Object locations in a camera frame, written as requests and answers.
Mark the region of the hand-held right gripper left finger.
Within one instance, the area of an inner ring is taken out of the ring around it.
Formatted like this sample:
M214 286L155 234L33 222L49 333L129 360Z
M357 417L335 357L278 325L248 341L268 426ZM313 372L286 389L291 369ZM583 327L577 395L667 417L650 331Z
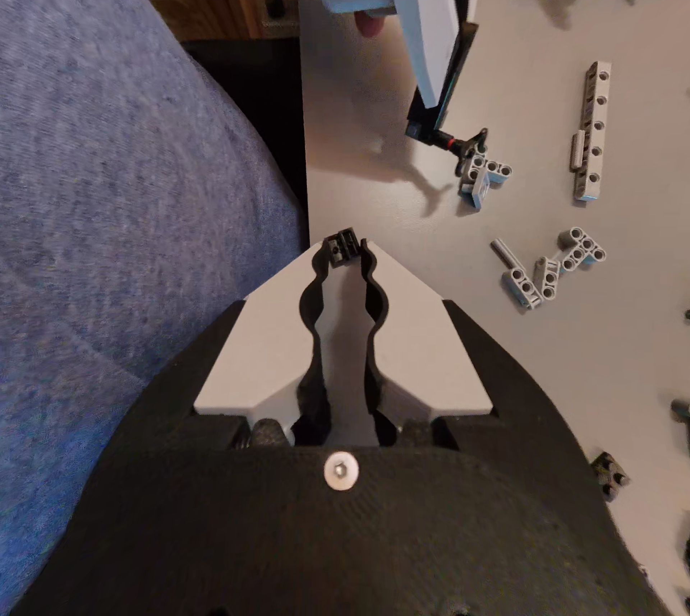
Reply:
M213 364L194 411L274 420L293 443L322 445L331 431L315 324L330 254L315 244L250 293Z

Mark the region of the person's blue sweater torso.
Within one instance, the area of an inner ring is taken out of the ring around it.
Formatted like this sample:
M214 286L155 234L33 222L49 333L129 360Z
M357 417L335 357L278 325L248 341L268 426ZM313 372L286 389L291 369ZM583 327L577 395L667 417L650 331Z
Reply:
M137 396L302 223L149 0L1 0L2 615Z

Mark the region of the small black lego piece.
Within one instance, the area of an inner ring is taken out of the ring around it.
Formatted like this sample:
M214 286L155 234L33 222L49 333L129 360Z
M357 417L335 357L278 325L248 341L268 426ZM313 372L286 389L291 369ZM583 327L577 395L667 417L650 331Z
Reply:
M631 478L607 451L602 451L590 463L590 467L597 479L602 496L608 504L617 498L621 489L631 483Z

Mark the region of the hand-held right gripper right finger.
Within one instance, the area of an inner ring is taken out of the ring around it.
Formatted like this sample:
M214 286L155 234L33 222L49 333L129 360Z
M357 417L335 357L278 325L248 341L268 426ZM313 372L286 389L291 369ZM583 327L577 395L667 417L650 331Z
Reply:
M493 402L444 299L379 245L360 243L367 336L364 393L380 446L409 422L491 414Z

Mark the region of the black lego connector red pin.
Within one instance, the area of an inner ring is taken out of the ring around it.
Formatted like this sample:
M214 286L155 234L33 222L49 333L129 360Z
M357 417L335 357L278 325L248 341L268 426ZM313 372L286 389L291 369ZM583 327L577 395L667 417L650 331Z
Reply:
M433 130L430 143L457 157L455 176L461 179L466 169L468 167L472 168L475 157L480 159L479 165L474 166L475 168L479 168L484 164L487 157L487 138L488 129L486 127L467 140L455 138L442 130Z

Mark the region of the group of light grey lego pieces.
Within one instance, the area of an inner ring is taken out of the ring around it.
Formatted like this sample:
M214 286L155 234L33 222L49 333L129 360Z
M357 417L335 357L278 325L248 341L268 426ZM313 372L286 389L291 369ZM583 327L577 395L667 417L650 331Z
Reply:
M571 140L569 170L574 174L574 200L581 203L599 198L605 152L608 101L610 99L612 65L608 61L595 61L584 76L582 108L578 130ZM503 184L513 174L505 163L489 158L475 168L480 159L475 157L460 179L460 194L468 196L477 209L494 184ZM558 253L541 256L533 270L525 267L504 241L491 242L506 267L502 283L516 301L527 310L538 308L556 298L558 282L564 276L584 265L593 265L607 259L607 251L581 226L572 226L557 238Z

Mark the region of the black curved lego tile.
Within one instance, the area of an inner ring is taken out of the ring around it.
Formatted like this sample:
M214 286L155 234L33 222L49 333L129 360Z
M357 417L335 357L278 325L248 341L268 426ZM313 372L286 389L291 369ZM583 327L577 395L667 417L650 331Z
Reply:
M353 227L348 227L324 239L332 268L350 264L360 256L359 240Z

